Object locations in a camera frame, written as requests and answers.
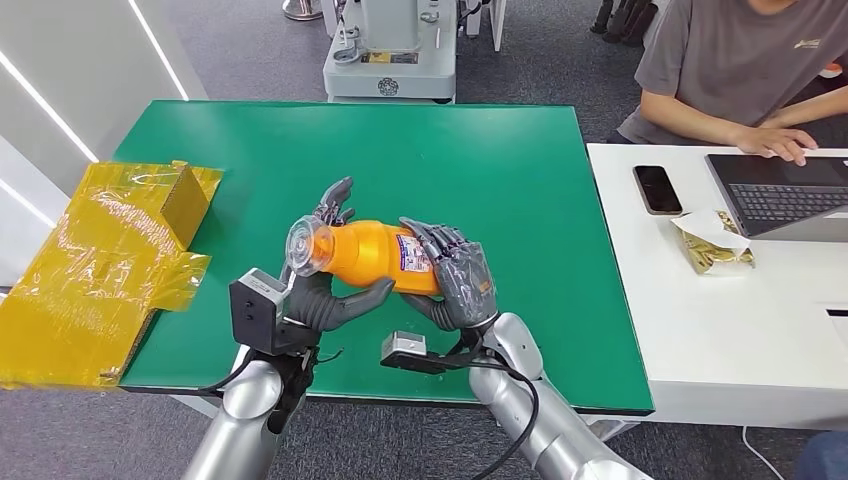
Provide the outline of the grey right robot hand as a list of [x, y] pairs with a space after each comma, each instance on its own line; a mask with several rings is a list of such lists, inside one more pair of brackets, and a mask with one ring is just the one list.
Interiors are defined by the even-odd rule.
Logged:
[[455, 331], [483, 325], [498, 315], [496, 288], [484, 250], [459, 229], [400, 217], [424, 248], [440, 293], [404, 294], [402, 299], [439, 329]]

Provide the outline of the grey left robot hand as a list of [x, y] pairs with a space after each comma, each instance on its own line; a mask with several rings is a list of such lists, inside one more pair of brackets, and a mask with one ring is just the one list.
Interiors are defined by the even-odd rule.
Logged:
[[[325, 190], [312, 214], [329, 226], [346, 224], [355, 213], [353, 208], [342, 209], [352, 186], [350, 176], [336, 181]], [[284, 316], [318, 332], [335, 330], [378, 308], [395, 286], [391, 278], [381, 277], [365, 290], [337, 297], [332, 293], [331, 274], [318, 272], [307, 277], [298, 276], [289, 262], [284, 264], [280, 279], [290, 288]]]

